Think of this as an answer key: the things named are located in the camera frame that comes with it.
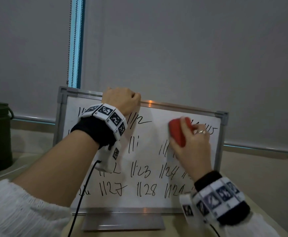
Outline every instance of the black cable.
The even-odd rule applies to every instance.
[[[214,232],[217,234],[217,236],[220,237],[219,233],[216,231],[216,229],[213,227],[213,225],[210,224],[210,226],[214,230]]]
[[[83,192],[82,192],[82,194],[81,194],[81,197],[80,197],[80,200],[79,200],[79,203],[78,203],[78,207],[77,207],[77,210],[76,210],[76,213],[75,213],[74,220],[72,221],[72,224],[71,224],[71,227],[70,227],[70,231],[69,231],[69,233],[68,233],[68,237],[70,237],[71,232],[72,232],[72,229],[74,228],[75,221],[76,221],[76,218],[77,218],[77,215],[78,215],[78,211],[79,211],[79,208],[80,208],[80,204],[81,204],[81,201],[83,200],[83,194],[84,194],[84,192],[86,191],[86,187],[87,187],[87,185],[88,185],[88,182],[89,182],[90,176],[91,176],[91,174],[92,174],[92,171],[93,171],[95,165],[96,165],[97,163],[100,163],[100,162],[101,162],[100,160],[97,160],[97,161],[94,163],[94,165],[93,165],[93,167],[92,167],[92,169],[91,169],[91,171],[90,171],[90,173],[89,173],[89,175],[88,175],[87,181],[86,181],[86,183],[85,183],[85,185],[84,185]]]

